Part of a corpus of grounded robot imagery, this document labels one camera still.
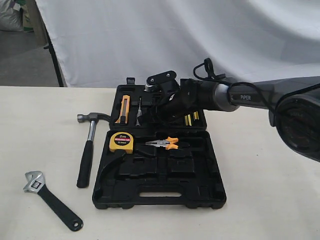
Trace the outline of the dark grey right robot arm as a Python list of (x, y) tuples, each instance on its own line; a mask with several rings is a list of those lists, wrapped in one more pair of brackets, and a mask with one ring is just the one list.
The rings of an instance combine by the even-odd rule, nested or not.
[(239, 107), (268, 111), (269, 124), (294, 152), (320, 160), (320, 78), (294, 77), (245, 82), (233, 77), (183, 79), (149, 112), (172, 122), (199, 109), (234, 112)]

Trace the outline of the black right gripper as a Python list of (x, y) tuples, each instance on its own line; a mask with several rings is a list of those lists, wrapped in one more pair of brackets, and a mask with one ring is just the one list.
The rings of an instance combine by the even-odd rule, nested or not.
[(185, 89), (166, 91), (161, 87), (159, 91), (161, 92), (160, 101), (149, 110), (150, 123), (170, 123), (186, 115), (187, 92)]

